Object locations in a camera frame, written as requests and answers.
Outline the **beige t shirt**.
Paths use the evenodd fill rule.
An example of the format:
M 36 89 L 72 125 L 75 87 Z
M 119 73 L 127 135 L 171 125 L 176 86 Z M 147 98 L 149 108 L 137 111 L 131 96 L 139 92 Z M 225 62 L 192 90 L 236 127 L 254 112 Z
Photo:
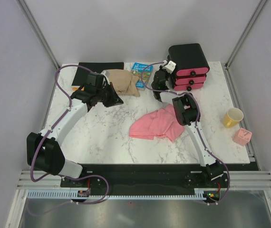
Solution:
M 107 71 L 109 72 L 109 81 L 112 82 L 117 94 L 140 97 L 136 87 L 138 77 L 127 70 L 109 69 Z

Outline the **black pink drawer unit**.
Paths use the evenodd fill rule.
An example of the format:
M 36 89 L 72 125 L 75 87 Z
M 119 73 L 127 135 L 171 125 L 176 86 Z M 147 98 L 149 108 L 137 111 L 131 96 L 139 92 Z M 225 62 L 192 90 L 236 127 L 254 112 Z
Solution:
M 176 63 L 171 74 L 175 91 L 190 92 L 203 87 L 210 67 L 200 44 L 173 45 L 168 49 L 168 60 Z

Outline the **pink t shirt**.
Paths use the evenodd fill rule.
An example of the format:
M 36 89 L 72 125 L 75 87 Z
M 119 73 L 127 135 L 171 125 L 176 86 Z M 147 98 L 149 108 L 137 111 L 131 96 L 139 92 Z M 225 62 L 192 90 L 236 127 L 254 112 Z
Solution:
M 135 121 L 129 129 L 129 137 L 146 140 L 168 138 L 174 142 L 183 132 L 184 127 L 178 123 L 174 107 L 169 104 Z

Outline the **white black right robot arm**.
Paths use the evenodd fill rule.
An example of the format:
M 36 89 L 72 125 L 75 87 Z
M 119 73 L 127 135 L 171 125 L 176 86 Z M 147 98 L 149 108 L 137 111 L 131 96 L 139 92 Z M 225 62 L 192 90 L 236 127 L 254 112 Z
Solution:
M 178 123 L 186 129 L 197 151 L 202 168 L 202 184 L 212 187 L 221 178 L 229 181 L 227 166 L 212 153 L 204 136 L 200 122 L 201 110 L 196 99 L 190 92 L 178 94 L 170 90 L 167 86 L 169 76 L 169 70 L 164 66 L 155 72 L 151 83 L 154 98 L 173 105 Z

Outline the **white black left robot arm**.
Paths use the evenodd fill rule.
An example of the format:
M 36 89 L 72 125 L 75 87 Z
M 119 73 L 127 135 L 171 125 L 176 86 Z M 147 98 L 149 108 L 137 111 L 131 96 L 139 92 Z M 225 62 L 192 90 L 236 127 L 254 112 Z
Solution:
M 57 119 L 39 133 L 27 136 L 27 162 L 30 170 L 66 176 L 78 187 L 86 185 L 88 176 L 81 164 L 65 158 L 61 145 L 75 124 L 97 103 L 104 107 L 122 105 L 113 84 L 105 73 L 89 73 L 85 82 L 68 97 L 68 105 Z

